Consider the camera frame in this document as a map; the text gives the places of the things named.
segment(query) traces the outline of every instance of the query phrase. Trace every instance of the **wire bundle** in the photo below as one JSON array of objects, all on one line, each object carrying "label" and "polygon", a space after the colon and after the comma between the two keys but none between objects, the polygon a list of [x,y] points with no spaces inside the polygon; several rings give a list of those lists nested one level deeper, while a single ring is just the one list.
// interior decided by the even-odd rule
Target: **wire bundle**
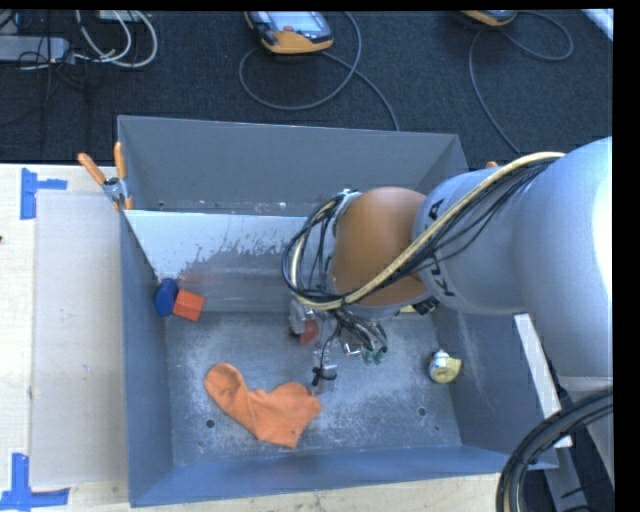
[{"label": "wire bundle", "polygon": [[518,445],[502,470],[496,493],[496,510],[526,512],[522,490],[529,465],[563,437],[609,414],[613,414],[612,389],[559,411],[535,427]]},{"label": "wire bundle", "polygon": [[142,21],[142,23],[144,23],[146,27],[149,29],[149,35],[151,36],[153,46],[151,49],[151,53],[146,59],[140,62],[136,62],[135,60],[133,62],[123,61],[123,59],[129,54],[129,51],[131,50],[132,37],[131,37],[131,31],[129,30],[129,27],[127,27],[127,24],[122,19],[122,16],[120,16],[118,11],[116,10],[113,11],[113,14],[118,20],[118,23],[122,27],[122,30],[124,31],[124,34],[127,38],[127,43],[125,48],[120,53],[116,53],[115,49],[107,53],[104,53],[102,50],[100,50],[100,48],[95,44],[95,42],[89,35],[89,32],[87,31],[86,27],[82,24],[82,16],[80,14],[80,9],[76,9],[75,17],[78,25],[80,26],[80,32],[82,33],[82,36],[84,37],[85,41],[89,44],[91,49],[97,54],[97,57],[91,57],[82,53],[74,53],[74,57],[78,59],[88,60],[90,62],[97,62],[102,64],[105,64],[105,63],[114,64],[116,66],[129,68],[129,69],[137,69],[137,68],[146,66],[147,64],[150,64],[155,59],[158,52],[158,37],[156,35],[156,31],[153,28],[153,25],[151,24],[151,22],[149,21],[149,18],[147,18],[141,11],[127,11],[127,12],[131,17],[132,21],[135,19],[135,17],[138,17]]},{"label": "wire bundle", "polygon": [[[475,234],[473,234],[471,239],[468,240],[462,248],[445,256],[444,259],[451,258],[466,249],[486,227],[487,223],[499,208],[504,205],[510,197],[527,186],[527,184],[546,169],[546,165],[540,165],[542,162],[548,162],[562,156],[564,156],[564,153],[534,153],[514,160],[510,164],[500,168],[449,207],[446,212],[438,217],[433,224],[423,231],[393,262],[371,281],[356,290],[344,294],[336,294],[326,290],[326,273],[329,260],[327,259],[327,261],[324,262],[323,245],[328,222],[346,198],[346,193],[342,192],[318,207],[316,211],[307,218],[302,229],[292,238],[285,248],[282,258],[282,274],[285,282],[295,293],[298,301],[312,309],[331,311],[357,303],[384,286],[429,266],[432,263],[430,259],[433,259],[434,254],[438,250],[463,235],[470,233],[473,229],[477,229]],[[515,181],[508,184],[507,182],[511,179]],[[456,226],[460,225],[460,222],[465,216],[478,208],[490,194],[496,191],[497,187],[502,185],[505,186],[506,190],[500,194],[477,219],[461,229],[458,233],[446,238],[447,234],[451,233]],[[323,269],[323,273],[321,274],[320,285],[316,288],[311,288],[310,284],[313,276],[310,276],[305,282],[304,276],[302,275],[302,262],[311,231],[317,225],[321,225],[320,244],[315,255],[312,273],[317,265]]]}]

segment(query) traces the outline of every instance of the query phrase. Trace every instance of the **power cord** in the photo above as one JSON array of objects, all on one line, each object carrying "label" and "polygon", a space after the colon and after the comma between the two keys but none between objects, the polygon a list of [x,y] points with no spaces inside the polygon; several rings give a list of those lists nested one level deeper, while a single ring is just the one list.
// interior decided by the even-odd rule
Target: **power cord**
[{"label": "power cord", "polygon": [[149,29],[148,31],[149,31],[149,35],[151,36],[152,49],[149,56],[140,62],[136,62],[135,60],[133,62],[124,62],[122,59],[124,59],[128,55],[132,46],[131,31],[129,30],[129,27],[127,27],[127,24],[122,19],[122,17],[120,16],[117,10],[114,10],[113,14],[116,20],[118,21],[118,23],[120,24],[120,26],[122,27],[122,30],[127,38],[127,43],[124,50],[122,50],[120,53],[117,53],[117,54],[115,49],[107,53],[104,53],[102,50],[100,50],[100,48],[98,48],[98,46],[95,44],[95,42],[89,35],[89,32],[86,29],[86,27],[82,24],[82,16],[80,14],[80,9],[76,9],[75,19],[78,25],[80,26],[80,32],[82,33],[82,36],[84,37],[85,41],[89,44],[91,49],[98,55],[98,57],[97,58],[91,57],[82,53],[75,53],[74,57],[78,59],[88,60],[90,62],[100,63],[100,64],[109,63],[115,66],[120,66],[123,68],[129,68],[129,69],[138,69],[153,62],[153,60],[156,58],[156,55],[158,53],[158,36],[156,34],[156,30],[153,27],[151,21],[149,21],[149,18],[145,16],[141,11],[129,11],[129,16],[131,17],[131,20],[135,19],[134,18],[134,15],[135,15]]},{"label": "power cord", "polygon": [[[522,50],[525,54],[527,54],[527,55],[529,55],[529,56],[531,56],[533,58],[542,60],[542,61],[560,62],[560,61],[568,59],[573,54],[573,39],[571,38],[571,35],[567,31],[567,29],[565,29],[560,23],[555,21],[553,18],[550,18],[549,16],[546,16],[544,14],[541,14],[541,13],[535,12],[535,11],[518,11],[518,13],[519,14],[520,13],[524,13],[524,14],[529,14],[529,15],[533,15],[533,16],[538,16],[539,18],[542,18],[542,19],[552,23],[556,27],[558,27],[563,32],[564,36],[567,38],[568,49],[564,54],[559,55],[559,56],[544,55],[544,54],[535,52],[535,51],[525,47],[522,43],[520,43],[519,41],[517,41],[513,37],[511,37],[511,35],[509,35],[509,33],[508,33],[509,25],[507,25],[504,28],[499,28],[497,31],[500,34],[502,34],[514,46],[516,46],[517,48]],[[473,38],[473,41],[471,42],[471,47],[469,48],[469,58],[468,58],[469,66],[468,67],[469,67],[469,76],[471,78],[471,85],[473,87],[473,91],[474,91],[476,97],[478,98],[478,101],[480,102],[480,106],[482,107],[482,109],[484,110],[485,114],[489,118],[489,121],[491,121],[491,124],[498,131],[498,133],[504,139],[504,141],[509,145],[509,147],[513,150],[513,152],[516,153],[517,155],[521,155],[522,152],[520,151],[520,148],[518,148],[518,146],[516,146],[511,141],[511,139],[509,137],[507,137],[507,135],[505,134],[505,132],[502,129],[502,127],[498,124],[498,122],[495,120],[495,118],[493,117],[493,115],[489,111],[489,107],[487,106],[487,104],[485,103],[484,99],[482,98],[482,95],[480,94],[480,90],[479,90],[478,85],[476,83],[476,78],[475,78],[475,74],[474,74],[474,71],[473,71],[473,50],[474,50],[474,48],[475,48],[475,46],[476,46],[476,44],[478,42],[478,39],[480,38],[480,36],[481,36],[481,34],[483,32],[485,32],[485,30],[478,30],[478,32],[476,33],[475,37]]]},{"label": "power cord", "polygon": [[353,63],[349,64],[349,63],[345,62],[344,60],[340,59],[339,57],[336,57],[335,55],[331,55],[330,53],[323,52],[321,54],[322,56],[327,57],[328,59],[332,60],[333,62],[337,62],[338,64],[340,64],[341,66],[344,66],[345,68],[347,68],[349,70],[349,73],[347,74],[346,78],[342,81],[342,83],[333,92],[331,92],[330,94],[328,94],[324,98],[321,98],[318,101],[314,101],[314,102],[309,103],[307,105],[294,105],[294,106],[291,106],[291,105],[279,105],[279,104],[271,103],[269,101],[266,101],[266,100],[260,98],[257,94],[255,94],[253,91],[251,91],[251,89],[249,88],[249,86],[247,85],[247,83],[246,83],[246,81],[244,79],[245,62],[247,61],[247,59],[249,57],[251,57],[251,55],[253,55],[258,50],[257,47],[256,48],[252,48],[251,50],[249,50],[245,54],[245,56],[242,58],[242,60],[240,61],[240,65],[238,66],[238,77],[240,79],[240,84],[242,85],[242,88],[245,90],[245,92],[249,96],[251,96],[258,103],[260,103],[260,104],[262,104],[262,105],[264,105],[266,107],[274,108],[274,109],[277,109],[277,110],[297,111],[297,110],[308,110],[308,109],[311,109],[311,108],[319,107],[320,105],[323,105],[323,104],[327,103],[331,99],[335,98],[347,86],[347,84],[353,78],[353,75],[357,75],[382,100],[382,102],[384,103],[384,106],[386,107],[387,111],[389,112],[389,115],[391,116],[391,120],[393,122],[395,130],[396,131],[400,131],[400,127],[398,125],[398,120],[396,119],[396,116],[395,116],[395,114],[393,112],[393,109],[391,108],[391,105],[389,104],[387,99],[384,97],[382,92],[380,92],[380,90],[373,84],[373,82],[371,82],[371,80],[369,80],[365,75],[363,75],[357,69],[358,63],[360,62],[360,56],[362,54],[362,36],[360,34],[360,28],[358,27],[358,24],[356,23],[356,20],[353,18],[353,16],[351,16],[351,14],[346,12],[346,11],[344,11],[344,15],[347,17],[347,19],[353,25],[353,28],[355,29],[355,33],[356,33],[356,38],[358,39],[357,48],[356,48],[356,57],[355,57]]}]

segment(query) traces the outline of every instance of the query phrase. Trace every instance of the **orange handle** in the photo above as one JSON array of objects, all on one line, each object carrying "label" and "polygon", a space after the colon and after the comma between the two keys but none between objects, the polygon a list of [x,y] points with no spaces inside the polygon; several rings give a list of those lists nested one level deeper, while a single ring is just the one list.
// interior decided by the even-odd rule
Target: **orange handle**
[{"label": "orange handle", "polygon": [[106,176],[96,165],[93,159],[86,153],[78,153],[78,162],[87,170],[95,182],[102,186],[107,181]]},{"label": "orange handle", "polygon": [[122,154],[122,143],[116,142],[113,146],[113,159],[116,162],[116,171],[118,172],[118,178],[124,179],[127,177],[127,167],[124,163],[124,155]]}]

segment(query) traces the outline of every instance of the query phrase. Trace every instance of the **blue block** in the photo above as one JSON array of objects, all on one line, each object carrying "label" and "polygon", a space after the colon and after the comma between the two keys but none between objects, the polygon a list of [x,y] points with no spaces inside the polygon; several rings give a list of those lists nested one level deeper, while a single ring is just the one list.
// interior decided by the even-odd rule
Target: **blue block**
[{"label": "blue block", "polygon": [[169,316],[178,296],[178,284],[173,279],[163,279],[153,297],[153,305],[160,316]]}]

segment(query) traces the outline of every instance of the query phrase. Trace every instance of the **small round object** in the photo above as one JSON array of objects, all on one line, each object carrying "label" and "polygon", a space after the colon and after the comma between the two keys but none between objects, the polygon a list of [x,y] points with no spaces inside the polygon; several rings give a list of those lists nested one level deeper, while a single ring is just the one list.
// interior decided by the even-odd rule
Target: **small round object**
[{"label": "small round object", "polygon": [[461,361],[440,349],[429,362],[429,377],[439,384],[448,384],[460,373]]}]

